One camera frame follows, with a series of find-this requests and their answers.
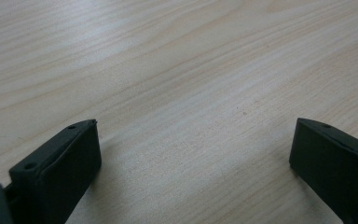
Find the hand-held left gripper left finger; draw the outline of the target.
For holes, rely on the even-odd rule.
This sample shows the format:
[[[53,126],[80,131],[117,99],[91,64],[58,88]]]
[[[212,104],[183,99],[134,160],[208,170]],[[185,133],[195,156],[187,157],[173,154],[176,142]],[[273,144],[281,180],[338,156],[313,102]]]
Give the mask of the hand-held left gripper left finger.
[[[97,121],[72,124],[9,170],[15,224],[64,224],[99,172]]]

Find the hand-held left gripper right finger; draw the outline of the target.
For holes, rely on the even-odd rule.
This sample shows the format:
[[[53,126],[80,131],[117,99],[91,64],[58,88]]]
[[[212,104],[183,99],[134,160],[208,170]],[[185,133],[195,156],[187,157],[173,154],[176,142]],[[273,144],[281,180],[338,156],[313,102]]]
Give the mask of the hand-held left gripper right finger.
[[[299,118],[289,163],[344,224],[358,224],[357,138]]]

